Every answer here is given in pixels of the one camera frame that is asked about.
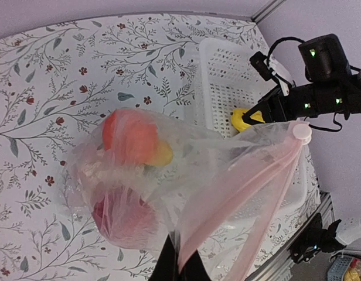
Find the red bell pepper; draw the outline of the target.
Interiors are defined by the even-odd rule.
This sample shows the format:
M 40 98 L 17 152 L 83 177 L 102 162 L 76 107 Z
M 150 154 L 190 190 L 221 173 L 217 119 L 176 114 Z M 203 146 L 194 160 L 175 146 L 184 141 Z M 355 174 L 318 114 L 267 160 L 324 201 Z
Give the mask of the red bell pepper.
M 155 210 L 129 187 L 97 188 L 91 207 L 100 234 L 115 246 L 145 249 L 156 236 Z

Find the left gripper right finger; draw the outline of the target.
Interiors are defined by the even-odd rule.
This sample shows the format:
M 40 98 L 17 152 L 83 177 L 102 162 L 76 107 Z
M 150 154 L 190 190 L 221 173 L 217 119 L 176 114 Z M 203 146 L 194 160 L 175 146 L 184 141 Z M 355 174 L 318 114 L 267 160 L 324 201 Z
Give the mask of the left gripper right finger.
M 211 281 L 198 251 L 186 262 L 179 274 L 180 281 Z

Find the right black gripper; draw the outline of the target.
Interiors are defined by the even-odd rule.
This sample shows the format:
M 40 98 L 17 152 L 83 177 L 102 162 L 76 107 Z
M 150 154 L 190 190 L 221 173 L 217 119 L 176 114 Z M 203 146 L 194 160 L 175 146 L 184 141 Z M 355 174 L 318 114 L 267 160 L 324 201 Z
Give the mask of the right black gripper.
M 245 123 L 273 123 L 323 114 L 342 114 L 349 119 L 358 113 L 359 82 L 351 78 L 292 87 L 288 95 L 278 85 L 244 113 L 242 119 Z

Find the clear zip top bag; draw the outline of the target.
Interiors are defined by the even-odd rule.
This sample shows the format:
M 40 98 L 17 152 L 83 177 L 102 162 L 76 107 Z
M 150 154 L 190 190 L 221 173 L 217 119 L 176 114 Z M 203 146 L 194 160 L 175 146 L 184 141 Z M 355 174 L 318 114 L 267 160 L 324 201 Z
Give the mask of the clear zip top bag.
M 146 113 L 159 140 L 171 146 L 170 164 L 118 164 L 104 149 L 103 120 L 70 152 L 62 171 L 68 209 L 92 216 L 91 199 L 85 203 L 81 195 L 77 161 L 82 152 L 103 150 L 108 176 L 91 198 L 99 187 L 129 187 L 156 212 L 156 236 L 150 246 L 136 250 L 158 259 L 174 232 L 179 273 L 198 251 L 211 280 L 244 280 L 290 187 L 305 184 L 301 156 L 311 140 L 310 126 L 302 121 L 259 124 L 223 138 L 173 117 L 136 110 Z

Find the yellow corn front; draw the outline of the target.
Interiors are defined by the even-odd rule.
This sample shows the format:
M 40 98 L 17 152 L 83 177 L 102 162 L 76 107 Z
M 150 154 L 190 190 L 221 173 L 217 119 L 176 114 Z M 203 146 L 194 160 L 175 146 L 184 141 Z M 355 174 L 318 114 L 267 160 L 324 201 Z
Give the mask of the yellow corn front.
M 160 140 L 158 146 L 156 147 L 156 152 L 154 157 L 151 159 L 151 166 L 164 167 L 173 159 L 173 150 L 168 142 Z

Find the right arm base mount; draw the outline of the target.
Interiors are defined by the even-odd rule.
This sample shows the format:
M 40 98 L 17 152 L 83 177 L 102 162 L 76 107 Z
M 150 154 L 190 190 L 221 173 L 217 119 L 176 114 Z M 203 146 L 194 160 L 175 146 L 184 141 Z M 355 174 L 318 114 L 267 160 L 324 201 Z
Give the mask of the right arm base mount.
M 296 264 L 310 261 L 320 252 L 333 253 L 346 248 L 336 239 L 341 219 L 324 228 L 321 213 L 316 213 L 300 236 L 290 246 L 290 257 Z

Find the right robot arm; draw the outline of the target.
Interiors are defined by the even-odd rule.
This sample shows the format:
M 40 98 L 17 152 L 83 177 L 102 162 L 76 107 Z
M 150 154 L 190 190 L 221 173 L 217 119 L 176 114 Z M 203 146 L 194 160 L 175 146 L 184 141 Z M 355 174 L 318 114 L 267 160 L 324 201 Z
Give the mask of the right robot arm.
M 292 87 L 288 95 L 279 86 L 273 88 L 259 102 L 243 114 L 242 119 L 249 125 L 260 122 L 253 119 L 259 112 L 262 123 L 287 122 L 297 118 L 316 118 L 323 114 L 361 114 L 360 74 L 341 80 L 311 83 Z

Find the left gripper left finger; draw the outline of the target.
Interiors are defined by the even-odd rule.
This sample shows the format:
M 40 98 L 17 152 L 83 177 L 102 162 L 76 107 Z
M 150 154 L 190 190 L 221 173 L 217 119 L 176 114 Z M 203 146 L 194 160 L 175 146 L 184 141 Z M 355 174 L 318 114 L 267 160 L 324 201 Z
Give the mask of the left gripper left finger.
M 175 233 L 171 232 L 166 238 L 149 281 L 178 281 L 180 279 L 178 252 L 173 243 L 174 239 Z

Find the orange mandarin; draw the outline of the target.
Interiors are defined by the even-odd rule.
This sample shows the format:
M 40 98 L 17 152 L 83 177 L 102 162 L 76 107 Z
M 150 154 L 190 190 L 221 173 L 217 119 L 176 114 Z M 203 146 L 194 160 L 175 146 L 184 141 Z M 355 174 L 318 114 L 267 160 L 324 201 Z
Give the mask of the orange mandarin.
M 159 142 L 156 125 L 136 109 L 116 109 L 103 122 L 105 150 L 113 152 L 120 165 L 148 164 Z

